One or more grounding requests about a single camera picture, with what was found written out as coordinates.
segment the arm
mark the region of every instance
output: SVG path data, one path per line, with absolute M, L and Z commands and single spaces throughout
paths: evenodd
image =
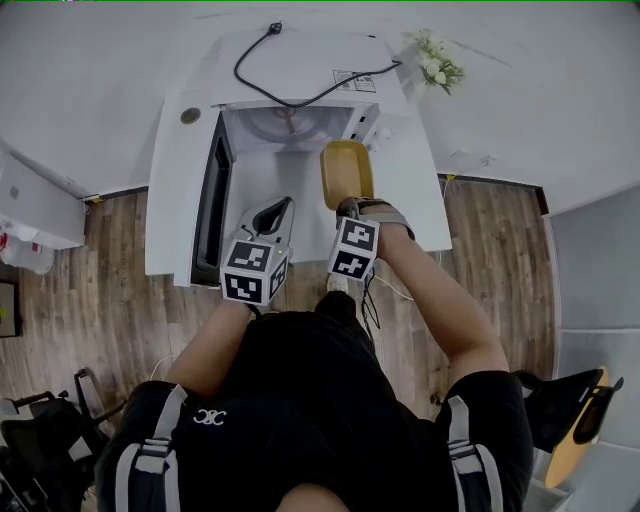
M 222 301 L 173 363 L 166 380 L 202 397 L 215 394 L 229 373 L 250 316 L 244 304 Z
M 393 211 L 385 205 L 363 213 Z M 416 301 L 424 321 L 446 354 L 453 381 L 484 370 L 509 371 L 504 350 L 480 305 L 420 246 L 401 224 L 381 224 L 378 256 Z

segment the backpack strap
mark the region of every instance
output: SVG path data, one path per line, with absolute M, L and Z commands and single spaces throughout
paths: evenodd
M 458 494 L 458 512 L 467 511 L 467 503 L 462 487 L 465 475 L 484 473 L 491 498 L 491 512 L 503 512 L 502 485 L 498 466 L 493 455 L 481 444 L 471 444 L 469 439 L 469 408 L 459 396 L 448 400 L 451 408 L 449 425 L 449 457 L 453 466 L 453 476 Z
M 164 403 L 153 438 L 144 444 L 132 443 L 120 455 L 116 467 L 116 512 L 129 512 L 129 482 L 134 471 L 154 475 L 151 484 L 164 488 L 165 512 L 180 512 L 178 489 L 178 460 L 171 447 L 171 434 L 180 421 L 182 404 L 187 393 L 178 384 Z

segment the open microwave door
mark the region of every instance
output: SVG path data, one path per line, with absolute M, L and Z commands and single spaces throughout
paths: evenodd
M 176 286 L 220 285 L 224 214 L 233 166 L 224 121 L 210 93 L 165 101 L 147 202 L 145 270 Z

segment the black power cord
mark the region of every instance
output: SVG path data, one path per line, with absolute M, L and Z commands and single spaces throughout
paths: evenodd
M 271 35 L 277 35 L 280 32 L 282 32 L 282 23 L 278 22 L 278 23 L 272 23 L 271 25 L 269 25 L 269 29 L 267 30 L 267 33 L 265 35 L 263 35 L 260 39 L 258 39 L 255 43 L 253 43 L 247 49 L 247 51 L 244 52 L 242 54 L 242 56 L 238 59 L 238 62 L 236 62 L 236 65 L 233 68 L 233 74 L 244 85 L 246 85 L 248 87 L 251 87 L 252 89 L 258 91 L 259 93 L 264 94 L 267 98 L 269 98 L 269 99 L 275 101 L 276 103 L 279 103 L 280 105 L 283 105 L 285 107 L 289 107 L 289 108 L 306 107 L 308 105 L 311 105 L 312 103 L 315 103 L 320 98 L 325 97 L 330 92 L 335 91 L 338 87 L 341 87 L 344 84 L 355 80 L 356 78 L 360 78 L 361 76 L 367 76 L 367 75 L 382 75 L 383 73 L 386 73 L 387 71 L 391 71 L 392 69 L 397 68 L 400 64 L 402 64 L 401 60 L 392 60 L 391 62 L 393 62 L 393 64 L 391 66 L 388 66 L 388 67 L 386 67 L 384 69 L 380 69 L 379 71 L 363 71 L 361 73 L 356 73 L 356 74 L 350 76 L 349 78 L 346 78 L 346 79 L 338 82 L 337 84 L 333 85 L 332 87 L 329 87 L 326 91 L 321 92 L 315 98 L 311 98 L 310 100 L 306 100 L 306 101 L 303 101 L 301 103 L 289 103 L 288 101 L 281 100 L 280 98 L 278 98 L 278 97 L 274 96 L 273 94 L 265 91 L 264 89 L 258 87 L 257 85 L 252 84 L 251 82 L 245 80 L 238 73 L 238 69 L 240 68 L 240 64 L 242 64 L 242 61 L 247 58 L 247 55 L 249 55 L 254 50 L 254 48 L 256 46 L 258 46 L 267 37 L 269 37 Z
M 376 269 L 374 267 L 371 267 L 371 274 L 369 274 L 368 277 L 365 277 L 364 280 L 364 291 L 362 292 L 362 302 L 360 303 L 360 312 L 362 313 L 364 326 L 367 328 L 367 334 L 369 335 L 369 339 L 371 340 L 372 344 L 373 336 L 371 334 L 371 328 L 369 327 L 369 317 L 371 317 L 373 325 L 380 329 L 380 318 L 378 317 L 378 309 L 376 308 L 376 305 L 373 302 L 373 297 L 371 297 L 371 293 L 369 292 L 369 286 L 371 285 L 371 281 L 373 281 L 374 277 L 376 277 Z M 369 304 L 367 304 L 367 297 L 369 298 L 371 307 L 369 307 Z

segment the black t-shirt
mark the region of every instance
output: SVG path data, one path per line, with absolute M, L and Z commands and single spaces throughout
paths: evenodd
M 173 387 L 148 382 L 133 392 L 98 465 L 102 512 L 114 510 L 120 454 L 153 436 Z M 367 344 L 329 318 L 281 313 L 253 322 L 221 392 L 207 401 L 187 392 L 173 434 L 183 512 L 206 503 L 273 511 L 301 483 L 330 489 L 351 511 L 457 511 L 448 405 L 435 423 L 418 419 L 396 400 Z M 469 407 L 472 443 L 496 459 L 504 509 L 521 510 L 532 443 L 520 385 L 506 372 L 480 372 L 447 398 L 455 395 Z

